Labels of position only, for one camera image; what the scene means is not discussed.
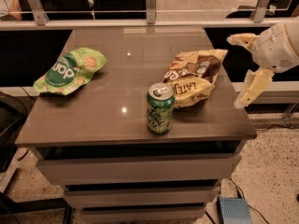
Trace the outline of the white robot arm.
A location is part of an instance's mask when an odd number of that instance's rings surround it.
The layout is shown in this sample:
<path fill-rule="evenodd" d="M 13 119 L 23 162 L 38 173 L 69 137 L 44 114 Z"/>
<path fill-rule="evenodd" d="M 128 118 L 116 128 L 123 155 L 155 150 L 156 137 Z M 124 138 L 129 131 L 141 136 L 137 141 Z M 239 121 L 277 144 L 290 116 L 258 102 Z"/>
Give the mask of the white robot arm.
<path fill-rule="evenodd" d="M 256 71 L 246 73 L 243 89 L 235 99 L 237 109 L 247 107 L 255 101 L 273 81 L 277 73 L 284 73 L 299 65 L 299 22 L 278 23 L 259 35 L 251 33 L 230 35 L 231 45 L 243 47 L 251 53 L 259 66 Z"/>

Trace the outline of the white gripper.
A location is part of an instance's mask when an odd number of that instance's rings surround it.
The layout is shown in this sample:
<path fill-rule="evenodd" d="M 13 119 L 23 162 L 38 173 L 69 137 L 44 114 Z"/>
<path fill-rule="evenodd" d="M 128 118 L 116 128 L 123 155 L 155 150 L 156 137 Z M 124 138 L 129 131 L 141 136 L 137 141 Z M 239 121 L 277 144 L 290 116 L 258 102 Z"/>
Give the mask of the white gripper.
<path fill-rule="evenodd" d="M 246 73 L 243 89 L 234 101 L 236 109 L 255 101 L 272 82 L 274 73 L 283 73 L 299 65 L 298 22 L 276 24 L 259 36 L 252 33 L 230 35 L 226 41 L 252 52 L 253 61 L 261 66 Z"/>

